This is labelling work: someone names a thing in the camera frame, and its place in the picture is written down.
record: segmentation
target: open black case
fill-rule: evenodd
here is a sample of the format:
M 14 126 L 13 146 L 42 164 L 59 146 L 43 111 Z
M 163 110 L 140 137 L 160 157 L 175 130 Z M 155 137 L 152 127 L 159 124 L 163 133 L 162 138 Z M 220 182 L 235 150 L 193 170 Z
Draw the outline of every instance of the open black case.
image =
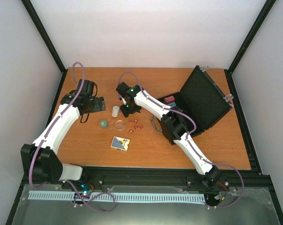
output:
M 194 68 L 180 92 L 158 100 L 163 102 L 164 98 L 169 96 L 174 96 L 176 105 L 195 121 L 197 129 L 191 134 L 192 137 L 211 128 L 233 108 L 230 98 L 224 95 L 211 77 L 199 66 Z M 187 129 L 192 130 L 193 124 L 189 120 L 186 122 Z

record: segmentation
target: wooden tabletop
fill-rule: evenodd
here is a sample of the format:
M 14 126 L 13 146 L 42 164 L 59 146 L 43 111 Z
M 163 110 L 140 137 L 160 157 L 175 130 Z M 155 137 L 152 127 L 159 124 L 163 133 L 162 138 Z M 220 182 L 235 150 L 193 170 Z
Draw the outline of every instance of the wooden tabletop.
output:
M 58 152 L 62 163 L 93 166 L 194 168 L 179 146 L 171 146 L 162 133 L 154 130 L 150 122 L 152 114 L 147 110 L 142 109 L 140 114 L 134 113 L 129 118 L 125 118 L 121 112 L 117 118 L 111 116 L 112 107 L 122 104 L 115 89 L 119 76 L 123 72 L 134 72 L 139 77 L 143 88 L 153 97 L 159 98 L 179 91 L 193 69 L 87 67 L 85 70 L 86 79 L 95 82 L 98 86 L 97 96 L 104 97 L 106 111 L 91 113 L 86 123 L 81 124 L 80 120 L 77 120 L 71 126 Z M 69 91 L 76 89 L 71 71 L 72 69 L 68 70 L 60 100 Z M 209 69 L 207 73 L 225 95 L 230 93 L 222 69 Z M 75 76 L 77 80 L 82 77 L 81 68 L 75 68 Z M 137 84 L 131 75 L 123 76 L 122 81 L 129 86 Z M 144 128 L 135 130 L 135 124 L 129 124 L 129 119 L 137 119 L 137 125 L 143 125 Z M 100 127 L 100 120 L 107 120 L 109 127 L 107 129 Z M 114 123 L 117 120 L 125 122 L 124 130 L 115 129 Z M 127 152 L 110 147 L 114 136 L 130 139 Z M 242 170 L 251 169 L 234 109 L 211 129 L 195 137 L 194 141 L 206 157 L 214 163 L 231 164 Z

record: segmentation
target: silver latch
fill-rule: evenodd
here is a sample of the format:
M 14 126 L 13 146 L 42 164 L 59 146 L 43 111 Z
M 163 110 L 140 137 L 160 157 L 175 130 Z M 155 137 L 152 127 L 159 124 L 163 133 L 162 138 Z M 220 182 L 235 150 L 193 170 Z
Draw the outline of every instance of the silver latch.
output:
M 153 119 L 155 119 L 156 118 L 156 116 L 153 116 L 152 118 L 151 118 L 151 122 L 152 122 L 152 124 L 153 124 L 153 127 L 155 128 L 155 130 L 156 130 L 156 132 L 161 132 L 162 131 L 162 129 L 160 129 L 160 130 L 157 130 L 157 127 L 156 127 L 156 125 L 155 125 L 155 123 L 154 123 L 154 121 L 153 121 Z
M 229 105 L 230 105 L 232 108 L 234 108 L 234 105 L 233 105 L 230 101 L 233 100 L 233 99 L 234 99 L 234 96 L 233 96 L 232 94 L 226 95 L 226 96 L 224 97 L 225 102 L 229 102 Z
M 209 69 L 209 66 L 207 66 L 207 65 L 205 65 L 205 66 L 203 66 L 203 67 L 200 67 L 200 70 L 202 71 L 202 72 L 205 72 L 206 70 L 208 70 Z

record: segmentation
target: gray wall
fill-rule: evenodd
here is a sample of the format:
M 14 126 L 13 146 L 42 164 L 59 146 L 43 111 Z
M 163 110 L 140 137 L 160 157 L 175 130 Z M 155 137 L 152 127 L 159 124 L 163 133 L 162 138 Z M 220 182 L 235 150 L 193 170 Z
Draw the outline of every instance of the gray wall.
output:
M 21 1 L 0 1 L 0 225 L 23 175 L 20 149 L 45 127 L 59 80 Z
M 283 210 L 283 0 L 278 0 L 233 74 L 264 174 Z
M 265 0 L 32 0 L 62 61 L 228 68 Z

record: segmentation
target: white linear rail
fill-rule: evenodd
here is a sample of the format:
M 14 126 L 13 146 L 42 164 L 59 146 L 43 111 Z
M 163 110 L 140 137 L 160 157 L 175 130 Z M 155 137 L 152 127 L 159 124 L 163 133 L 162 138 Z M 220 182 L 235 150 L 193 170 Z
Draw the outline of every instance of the white linear rail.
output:
M 90 198 L 100 192 L 94 192 Z M 111 193 L 116 203 L 192 203 L 204 204 L 203 194 L 149 194 L 149 193 Z M 75 192 L 66 191 L 29 191 L 29 200 L 73 201 Z M 95 202 L 112 202 L 109 195 L 101 195 Z

